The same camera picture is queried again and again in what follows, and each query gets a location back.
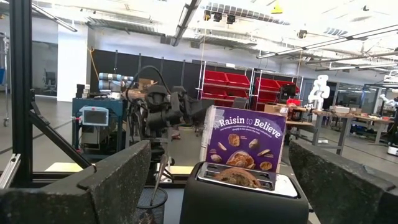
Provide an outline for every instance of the wire basket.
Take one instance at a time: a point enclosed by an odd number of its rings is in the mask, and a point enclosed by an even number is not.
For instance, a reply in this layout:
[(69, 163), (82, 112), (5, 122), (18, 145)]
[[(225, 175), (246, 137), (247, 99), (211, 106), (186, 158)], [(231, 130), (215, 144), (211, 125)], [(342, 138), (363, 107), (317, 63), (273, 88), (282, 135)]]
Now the wire basket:
[(142, 190), (138, 201), (136, 211), (134, 213), (134, 223), (142, 223), (142, 218), (148, 210), (152, 210), (154, 221), (148, 224), (163, 224), (164, 205), (167, 201), (167, 193), (158, 187), (152, 206), (149, 206), (150, 200), (154, 194), (154, 186), (145, 186)]

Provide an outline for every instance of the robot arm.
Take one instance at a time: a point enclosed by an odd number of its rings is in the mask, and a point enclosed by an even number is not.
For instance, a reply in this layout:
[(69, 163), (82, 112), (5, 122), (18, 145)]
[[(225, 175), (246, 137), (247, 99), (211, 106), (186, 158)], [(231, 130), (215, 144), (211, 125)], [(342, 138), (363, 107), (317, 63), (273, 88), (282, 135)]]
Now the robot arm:
[(389, 106), (398, 106), (398, 101), (396, 101), (395, 99), (393, 100), (387, 99), (385, 94), (381, 94), (379, 97), (384, 101), (385, 104)]

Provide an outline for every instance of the white pillar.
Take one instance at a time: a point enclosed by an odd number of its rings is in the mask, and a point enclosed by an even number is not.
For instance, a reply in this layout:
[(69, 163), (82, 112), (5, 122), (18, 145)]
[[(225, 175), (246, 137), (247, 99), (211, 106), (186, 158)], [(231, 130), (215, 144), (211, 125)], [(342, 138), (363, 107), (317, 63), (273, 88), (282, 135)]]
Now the white pillar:
[(87, 26), (76, 25), (78, 32), (58, 26), (57, 100), (72, 102), (77, 84), (90, 84), (91, 59), (88, 49), (94, 35)]

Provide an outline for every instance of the ceiling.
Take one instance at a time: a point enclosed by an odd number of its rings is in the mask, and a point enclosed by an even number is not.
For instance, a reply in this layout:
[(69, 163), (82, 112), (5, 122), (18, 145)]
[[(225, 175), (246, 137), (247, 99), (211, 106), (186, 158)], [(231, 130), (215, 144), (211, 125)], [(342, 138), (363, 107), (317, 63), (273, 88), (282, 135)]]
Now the ceiling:
[[(92, 28), (109, 27), (130, 32), (174, 36), (180, 16), (185, 14), (184, 0), (39, 0), (33, 1), (55, 16), (68, 21), (80, 21)], [(278, 4), (282, 14), (272, 14)], [(203, 20), (205, 9), (231, 6), (252, 11), (254, 16), (236, 16), (236, 22), (226, 23), (226, 14), (219, 22)], [(214, 0), (201, 1), (183, 38), (202, 43), (206, 36), (208, 44), (223, 45), (231, 49), (248, 49), (260, 52), (283, 50), (316, 44), (339, 37), (366, 32), (398, 24), (398, 1), (391, 0)], [(267, 19), (254, 19), (263, 15)], [(308, 32), (298, 38), (299, 30)], [(397, 31), (375, 35), (366, 40), (351, 40), (329, 45), (323, 49), (306, 50), (278, 57), (291, 60), (315, 58), (348, 58), (393, 52), (398, 47)], [(398, 56), (362, 58), (341, 62), (316, 64), (330, 67), (337, 65), (363, 65), (397, 62)]]

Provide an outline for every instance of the screen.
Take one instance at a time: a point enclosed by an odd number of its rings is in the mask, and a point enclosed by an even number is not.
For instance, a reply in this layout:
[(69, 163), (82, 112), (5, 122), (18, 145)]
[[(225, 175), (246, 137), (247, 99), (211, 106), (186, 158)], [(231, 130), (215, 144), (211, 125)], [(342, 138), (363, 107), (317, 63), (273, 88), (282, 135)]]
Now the screen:
[(85, 123), (93, 124), (107, 124), (106, 123), (106, 111), (85, 111)]

